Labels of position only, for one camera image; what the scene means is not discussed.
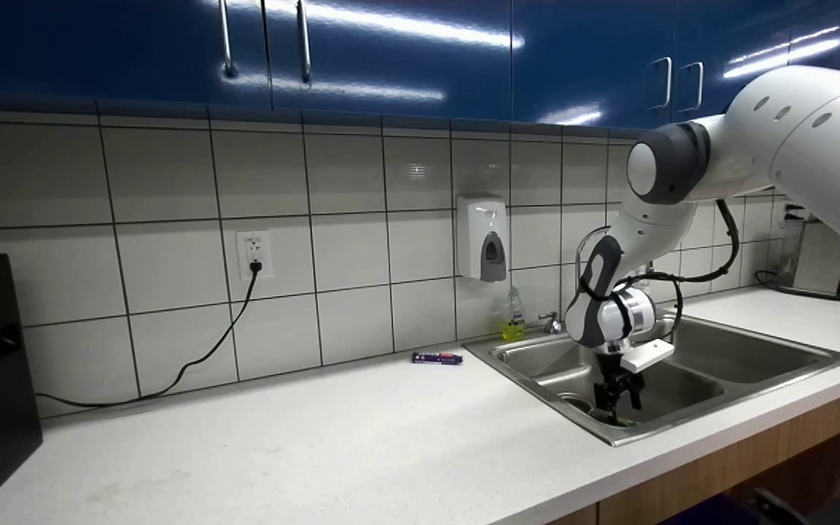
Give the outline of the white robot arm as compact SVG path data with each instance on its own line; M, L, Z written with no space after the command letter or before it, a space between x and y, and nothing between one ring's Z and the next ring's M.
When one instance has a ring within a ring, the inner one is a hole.
M840 70L777 68L749 79L727 111L641 135L614 226L579 251L569 335L596 356L593 415L640 402L641 375L668 356L650 335L653 300L640 289L688 230L701 205L777 188L840 233Z

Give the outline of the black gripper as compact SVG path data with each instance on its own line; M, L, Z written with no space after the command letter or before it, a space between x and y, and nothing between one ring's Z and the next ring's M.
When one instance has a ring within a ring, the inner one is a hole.
M621 369L621 359L611 356L611 353L598 353L596 361L598 361L598 380L593 386L593 396L596 396L593 417L605 421L605 423L614 423L615 421L615 407L618 407L621 395L627 395L625 423L637 427L640 415L641 415L640 407L641 407L644 378L641 375L627 375Z

